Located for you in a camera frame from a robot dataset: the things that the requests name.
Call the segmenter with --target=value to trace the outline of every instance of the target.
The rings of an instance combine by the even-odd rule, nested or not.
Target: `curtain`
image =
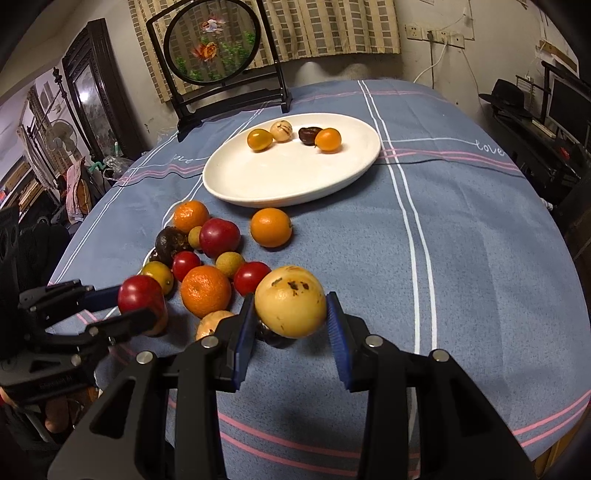
[[[46,149],[46,133],[51,122],[47,119],[43,107],[41,106],[39,96],[37,95],[37,87],[35,85],[33,85],[28,91],[27,100],[29,101],[29,108],[35,117],[35,125],[33,128],[37,132],[35,136],[37,144],[40,146],[46,159],[48,159],[52,166],[54,174],[59,176],[70,168],[72,161],[66,153],[66,150],[63,148],[58,148],[54,151]]]
[[[37,177],[37,180],[39,180],[39,183],[41,183],[41,186],[46,190],[55,189],[56,186],[53,184],[53,176],[51,176],[51,172],[37,154],[23,125],[18,126],[17,135],[18,138],[21,139],[22,145],[25,148],[25,157],[33,169],[33,172],[35,172],[35,176]]]
[[[156,59],[146,21],[176,1],[128,0],[139,46],[162,102],[170,100],[170,92]],[[256,2],[244,1],[260,18]],[[281,61],[346,53],[400,53],[394,0],[264,0],[264,4]],[[176,12],[154,24],[161,45]],[[187,35],[192,34],[192,29],[187,29]],[[271,64],[271,50],[263,33],[261,48],[249,68]],[[198,88],[175,75],[173,78],[181,94]]]

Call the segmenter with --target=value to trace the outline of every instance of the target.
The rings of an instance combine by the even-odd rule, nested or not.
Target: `red apple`
[[[246,297],[255,292],[258,284],[270,272],[271,269],[263,262],[247,262],[234,275],[234,287],[240,295]]]
[[[168,311],[162,293],[162,287],[152,277],[147,275],[134,275],[125,280],[119,288],[117,305],[121,313],[133,310],[149,308],[158,320],[151,330],[145,335],[154,336],[162,333],[168,325]]]
[[[235,223],[221,218],[205,222],[199,232],[199,245],[209,258],[217,258],[225,252],[235,252],[240,244],[240,230]]]
[[[189,270],[201,266],[201,259],[193,252],[179,252],[174,256],[173,275],[178,281],[183,281]]]

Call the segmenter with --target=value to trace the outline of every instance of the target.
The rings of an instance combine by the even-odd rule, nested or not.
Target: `plate rim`
[[[289,199],[293,199],[293,198],[296,198],[296,197],[300,197],[302,195],[314,195],[315,193],[321,192],[322,190],[326,190],[326,189],[330,188],[331,186],[335,185],[336,183],[332,183],[330,185],[318,187],[318,188],[316,188],[314,190],[307,190],[307,191],[303,191],[303,192],[290,193],[289,195],[283,195],[283,196],[244,198],[244,197],[232,197],[232,196],[221,194],[221,193],[217,192],[216,190],[214,190],[213,188],[211,188],[207,184],[207,175],[206,175],[207,174],[207,167],[210,164],[210,162],[212,160],[212,157],[214,157],[214,155],[217,153],[217,151],[220,150],[226,143],[228,143],[229,141],[234,140],[236,137],[238,137],[239,135],[242,135],[242,134],[246,133],[247,131],[253,130],[255,128],[260,128],[260,126],[263,125],[263,124],[267,124],[269,122],[277,121],[279,119],[287,119],[288,120],[289,118],[294,118],[294,117],[304,116],[304,115],[327,115],[327,116],[347,117],[347,118],[353,119],[354,121],[361,122],[361,123],[365,124],[374,133],[375,138],[377,139],[378,149],[377,149],[377,152],[375,153],[375,155],[373,156],[372,160],[369,161],[368,164],[364,164],[362,168],[360,168],[359,170],[357,170],[353,174],[348,175],[347,177],[339,180],[336,183],[344,183],[347,180],[353,179],[355,177],[360,177],[361,175],[363,175],[364,172],[366,172],[371,167],[371,165],[379,157],[379,153],[382,150],[382,141],[381,141],[381,138],[380,138],[378,132],[376,131],[376,129],[374,127],[372,127],[371,125],[369,125],[367,122],[361,120],[360,118],[357,118],[357,117],[352,116],[352,115],[344,115],[342,113],[331,113],[331,112],[306,112],[306,113],[297,113],[295,115],[283,115],[283,116],[279,116],[279,117],[276,117],[276,118],[271,118],[269,120],[265,120],[264,122],[260,122],[260,123],[258,123],[256,125],[252,126],[252,127],[249,127],[248,129],[240,132],[238,135],[235,135],[230,140],[222,143],[219,147],[217,147],[217,149],[215,149],[215,151],[209,156],[209,158],[205,162],[205,166],[203,167],[202,180],[203,180],[203,185],[204,185],[205,189],[209,193],[211,193],[214,197],[216,197],[216,198],[218,198],[220,200],[223,200],[225,202],[232,203],[234,205],[236,205],[236,204],[244,205],[245,203],[252,203],[254,205],[256,203],[277,203],[277,202],[280,202],[280,201],[283,201],[283,200],[289,200]]]

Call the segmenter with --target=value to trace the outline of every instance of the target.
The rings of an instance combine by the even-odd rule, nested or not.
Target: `yellow curtain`
[[[170,100],[161,66],[150,41],[146,22],[178,0],[128,0],[144,60],[162,102]],[[256,2],[245,0],[260,18]],[[281,61],[346,53],[400,53],[394,0],[264,0],[265,12]],[[161,45],[177,11],[155,25]],[[272,64],[265,34],[249,68]],[[181,94],[196,88],[173,75]]]

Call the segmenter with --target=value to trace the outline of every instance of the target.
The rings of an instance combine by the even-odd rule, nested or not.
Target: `plastic bag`
[[[123,174],[129,170],[130,166],[134,164],[133,160],[123,157],[112,157],[108,156],[105,157],[103,163],[107,166],[107,168],[113,171],[112,180],[119,180]]]

